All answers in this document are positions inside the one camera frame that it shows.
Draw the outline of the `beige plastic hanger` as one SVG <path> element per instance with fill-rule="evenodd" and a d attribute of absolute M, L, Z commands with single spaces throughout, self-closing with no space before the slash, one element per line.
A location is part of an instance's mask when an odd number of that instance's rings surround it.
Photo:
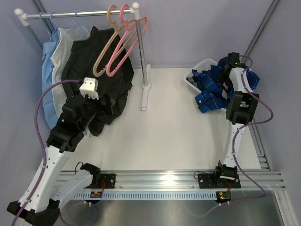
<path fill-rule="evenodd" d="M 108 64 L 108 62 L 106 63 L 106 65 L 103 67 L 103 69 L 98 70 L 98 66 L 100 65 L 101 61 L 103 60 L 103 58 L 105 57 L 105 54 L 107 53 L 107 51 L 109 50 L 109 47 L 111 46 L 111 44 L 114 42 L 114 40 L 118 37 L 118 35 L 122 32 L 120 29 L 121 27 L 118 27 L 116 20 L 112 20 L 111 18 L 111 12 L 116 10 L 117 6 L 116 5 L 110 5 L 108 10 L 107 10 L 107 21 L 109 23 L 109 25 L 111 25 L 114 29 L 114 33 L 113 35 L 109 38 L 108 42 L 105 44 L 103 50 L 101 51 L 100 55 L 98 56 L 97 60 L 95 61 L 95 64 L 93 66 L 93 75 L 95 77 L 100 77 L 102 76 L 104 73 L 106 73 L 106 66 Z"/>

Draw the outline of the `pink plastic hanger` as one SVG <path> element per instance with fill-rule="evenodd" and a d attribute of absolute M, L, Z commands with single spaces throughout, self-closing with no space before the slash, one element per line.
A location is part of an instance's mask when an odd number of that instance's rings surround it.
<path fill-rule="evenodd" d="M 130 13 L 134 15 L 133 22 L 134 24 L 131 24 L 131 22 L 124 18 L 124 12 L 125 10 L 129 9 Z M 114 69 L 111 69 L 111 66 L 113 65 L 114 61 L 117 59 L 117 57 L 121 54 L 121 52 L 126 48 L 126 46 L 131 42 L 131 39 L 135 35 L 133 32 L 133 29 L 136 29 L 137 36 L 144 35 L 144 33 L 147 30 L 148 26 L 148 19 L 146 16 L 140 17 L 140 5 L 137 2 L 134 2 L 132 6 L 130 7 L 128 4 L 124 4 L 119 12 L 119 21 L 122 25 L 121 31 L 125 30 L 122 38 L 118 42 L 115 50 L 113 51 L 113 54 L 106 66 L 106 74 L 109 77 L 112 77 L 115 75 L 115 73 L 119 70 L 119 68 L 123 65 L 129 54 L 133 51 L 135 45 L 138 43 L 139 38 L 135 40 L 132 44 L 132 46 L 128 49 L 126 54 L 123 56 L 123 58 L 118 62 L 116 67 Z"/>

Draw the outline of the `blue plaid shirt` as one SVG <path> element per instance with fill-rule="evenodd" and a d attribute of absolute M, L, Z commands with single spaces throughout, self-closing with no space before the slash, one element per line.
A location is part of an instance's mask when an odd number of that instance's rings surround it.
<path fill-rule="evenodd" d="M 259 95 L 251 93 L 260 79 L 240 57 L 239 53 L 229 53 L 210 64 L 209 70 L 192 69 L 191 76 L 185 77 L 198 90 L 195 100 L 202 113 L 226 109 L 226 119 L 233 124 L 247 124 L 253 119 Z"/>

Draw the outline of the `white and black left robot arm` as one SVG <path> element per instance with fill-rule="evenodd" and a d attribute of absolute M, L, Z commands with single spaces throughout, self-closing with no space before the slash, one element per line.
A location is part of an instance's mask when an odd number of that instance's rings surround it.
<path fill-rule="evenodd" d="M 46 141 L 40 168 L 24 195 L 8 205 L 8 212 L 32 226 L 52 226 L 62 208 L 81 190 L 115 188 L 115 174 L 103 174 L 97 166 L 85 163 L 67 182 L 54 189 L 64 165 L 83 139 L 84 129 L 97 110 L 97 101 L 82 95 L 66 101 Z"/>

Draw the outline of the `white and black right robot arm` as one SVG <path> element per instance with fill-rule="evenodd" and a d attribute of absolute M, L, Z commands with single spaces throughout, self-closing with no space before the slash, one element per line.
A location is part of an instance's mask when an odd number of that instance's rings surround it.
<path fill-rule="evenodd" d="M 233 95 L 226 110 L 229 121 L 228 135 L 224 149 L 224 158 L 214 169 L 213 182 L 218 188 L 240 188 L 238 176 L 238 153 L 244 131 L 252 122 L 258 105 L 259 95 L 251 96 L 252 89 L 247 81 L 247 66 L 240 62 L 240 54 L 229 53 L 222 67 L 218 81 L 223 85 L 223 91 Z"/>

